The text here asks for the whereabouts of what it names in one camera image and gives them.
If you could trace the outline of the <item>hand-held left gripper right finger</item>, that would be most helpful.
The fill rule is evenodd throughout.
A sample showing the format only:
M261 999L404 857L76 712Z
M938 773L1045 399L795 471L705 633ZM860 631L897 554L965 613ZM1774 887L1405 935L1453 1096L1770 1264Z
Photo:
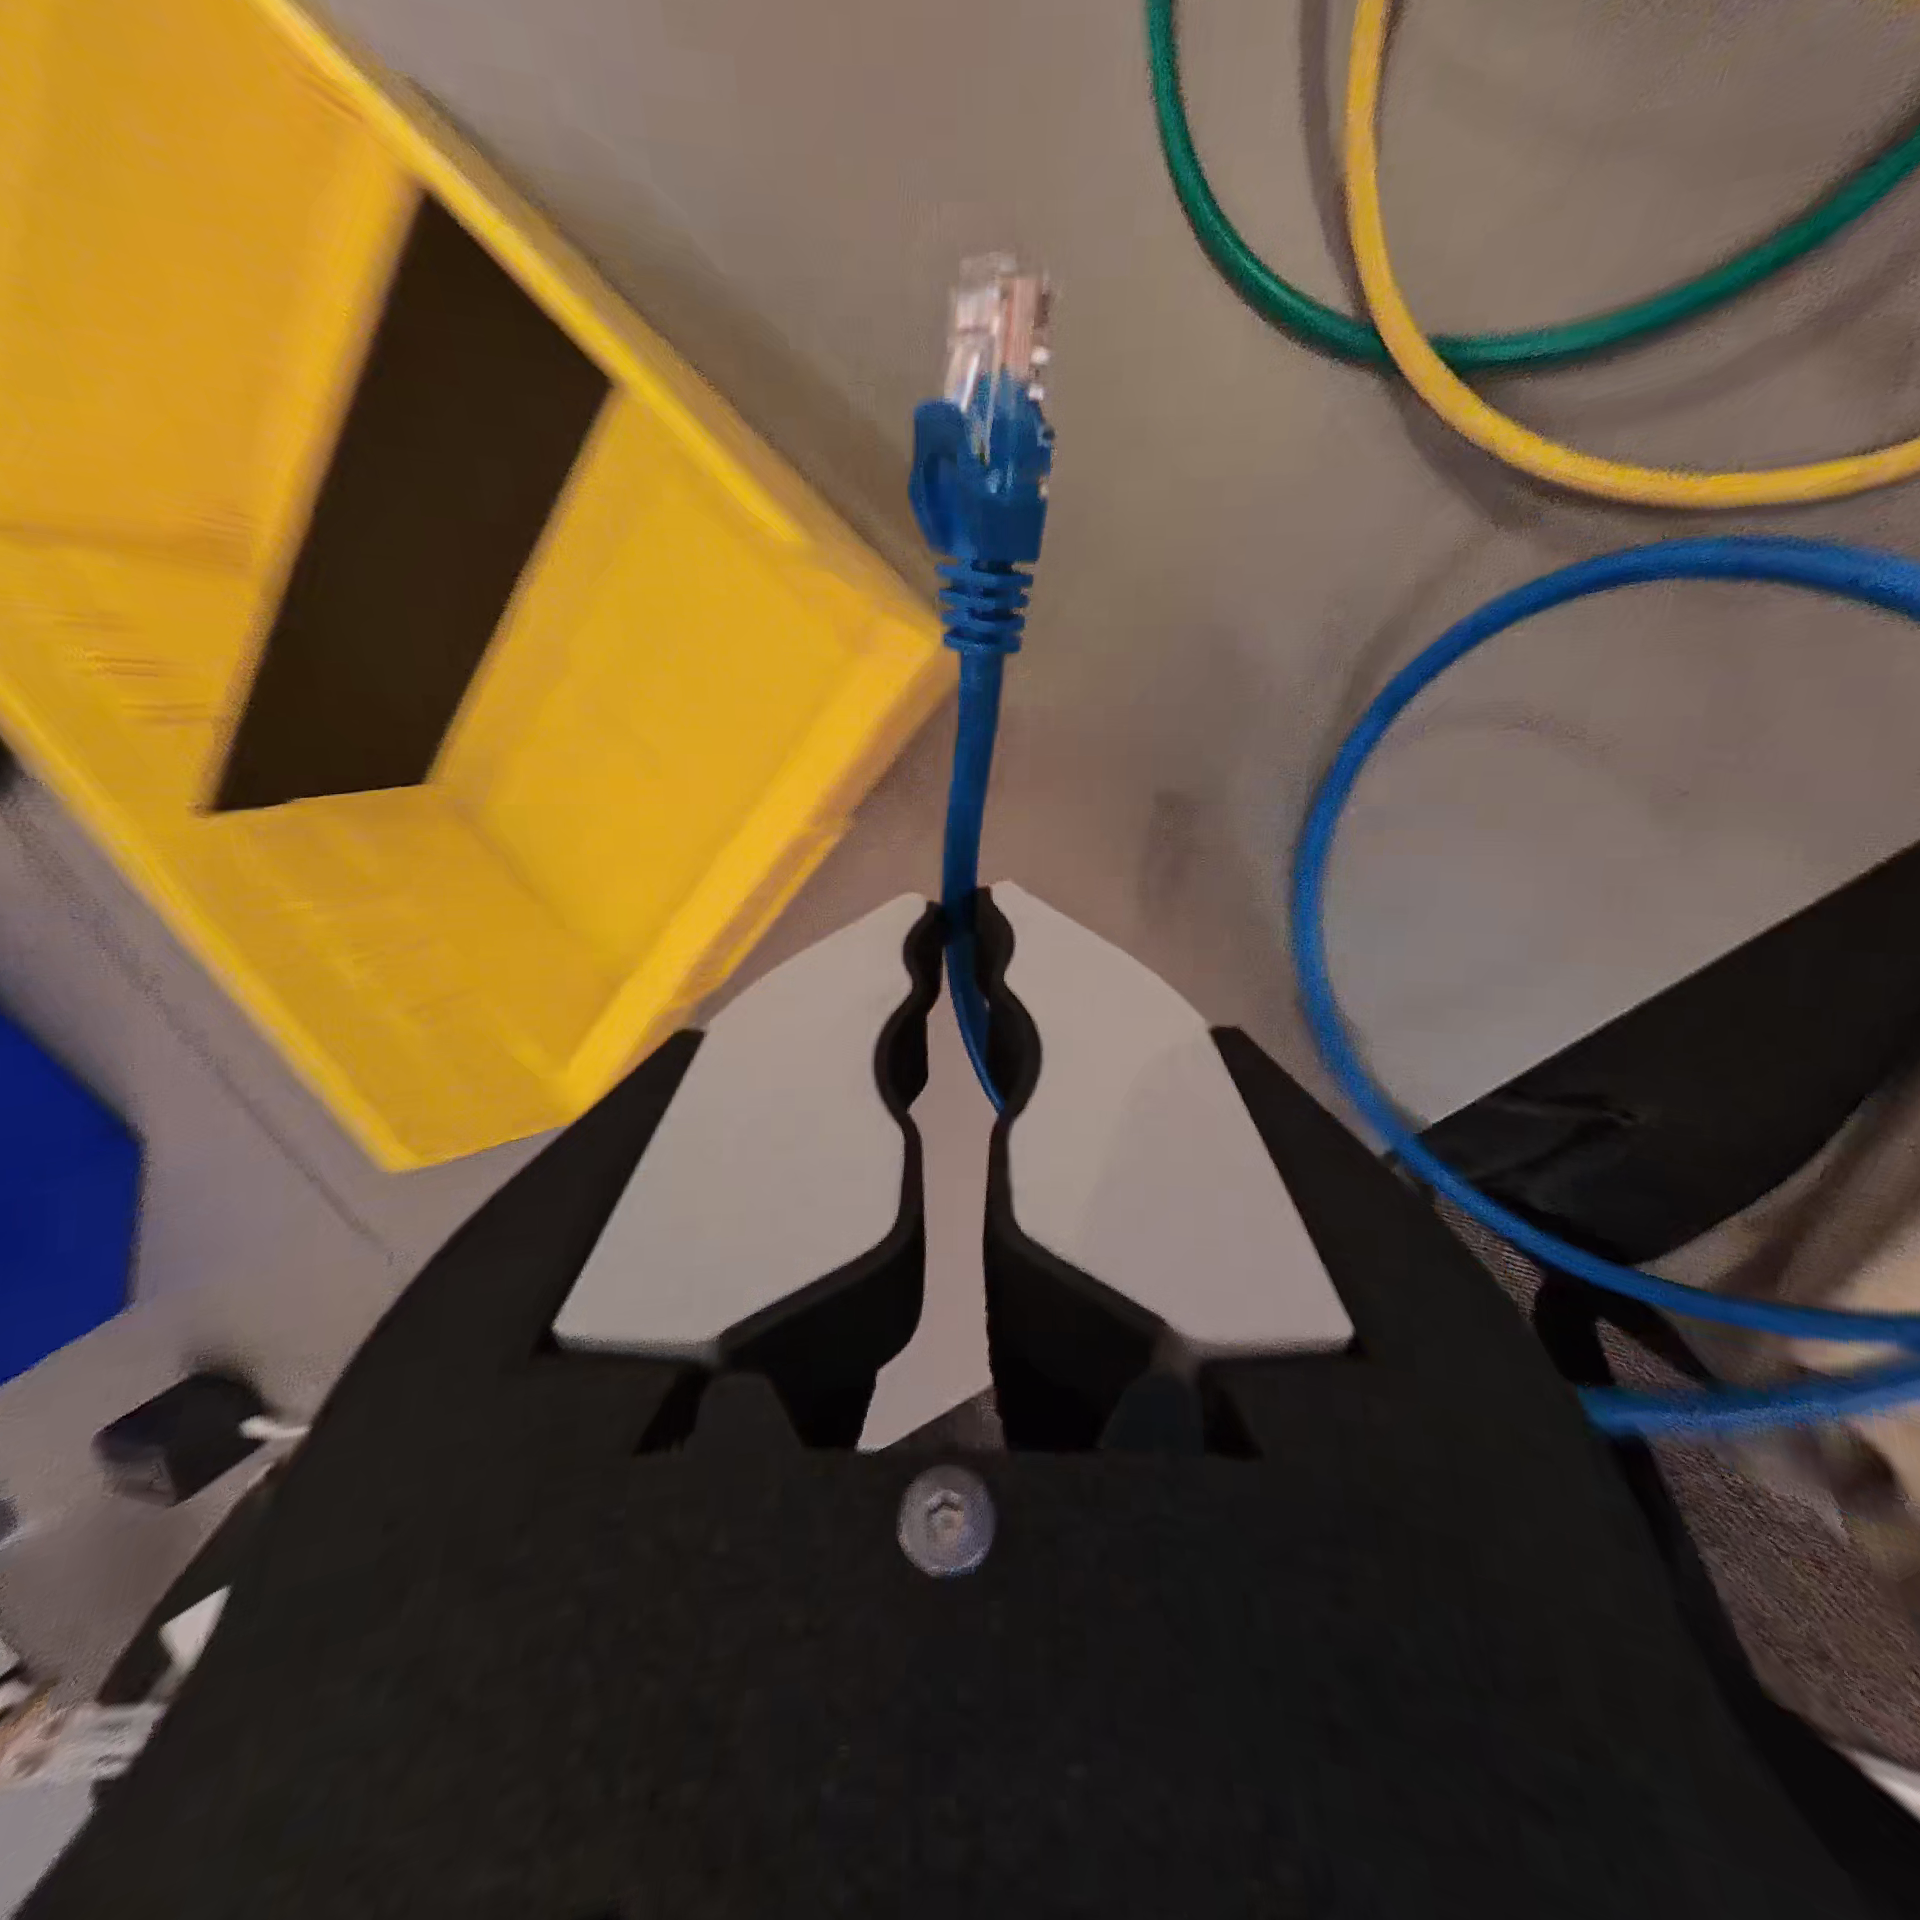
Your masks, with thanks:
M1127 1394L1325 1359L1356 1327L1213 1027L1022 886L980 896L998 1094L982 1278L1011 1449L1093 1449Z

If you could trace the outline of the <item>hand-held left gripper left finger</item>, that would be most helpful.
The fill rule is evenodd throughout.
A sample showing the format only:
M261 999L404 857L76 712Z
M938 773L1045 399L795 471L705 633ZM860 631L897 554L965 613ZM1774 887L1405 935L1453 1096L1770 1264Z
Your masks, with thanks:
M761 1377L803 1446L855 1449L919 1330L932 904L900 896L738 995L582 1262L563 1353Z

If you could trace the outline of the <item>blue plastic bin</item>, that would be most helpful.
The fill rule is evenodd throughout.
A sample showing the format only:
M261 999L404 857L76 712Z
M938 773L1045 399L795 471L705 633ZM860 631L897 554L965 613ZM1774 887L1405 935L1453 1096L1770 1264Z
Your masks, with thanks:
M3 1018L3 1381L129 1307L142 1144Z

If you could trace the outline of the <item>yellow plastic bin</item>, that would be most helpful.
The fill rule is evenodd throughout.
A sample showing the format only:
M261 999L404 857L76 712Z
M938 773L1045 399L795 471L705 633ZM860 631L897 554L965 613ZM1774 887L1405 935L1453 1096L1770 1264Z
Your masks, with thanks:
M4 742L383 1168L580 1118L953 679L308 5L4 5Z

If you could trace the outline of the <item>black bar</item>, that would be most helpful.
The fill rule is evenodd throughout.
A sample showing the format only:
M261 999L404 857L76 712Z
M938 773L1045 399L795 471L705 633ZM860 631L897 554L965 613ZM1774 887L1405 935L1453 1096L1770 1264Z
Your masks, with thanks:
M1806 1168L1916 1067L1918 849L1422 1131L1532 1229L1653 1264Z

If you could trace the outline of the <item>small black device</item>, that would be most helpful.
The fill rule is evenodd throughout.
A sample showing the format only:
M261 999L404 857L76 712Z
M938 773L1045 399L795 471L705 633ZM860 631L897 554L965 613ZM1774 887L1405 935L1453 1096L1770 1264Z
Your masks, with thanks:
M202 1367L122 1413L92 1439L109 1498L181 1506L207 1488L245 1498L274 1479L316 1415L268 1402L229 1367Z

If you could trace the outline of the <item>person's beige pants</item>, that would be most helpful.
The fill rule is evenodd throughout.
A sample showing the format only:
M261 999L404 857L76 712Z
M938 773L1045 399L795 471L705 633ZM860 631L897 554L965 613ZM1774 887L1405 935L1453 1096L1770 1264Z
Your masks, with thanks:
M1916 1315L1916 1080L1863 1105L1788 1182L1650 1272L1765 1305Z

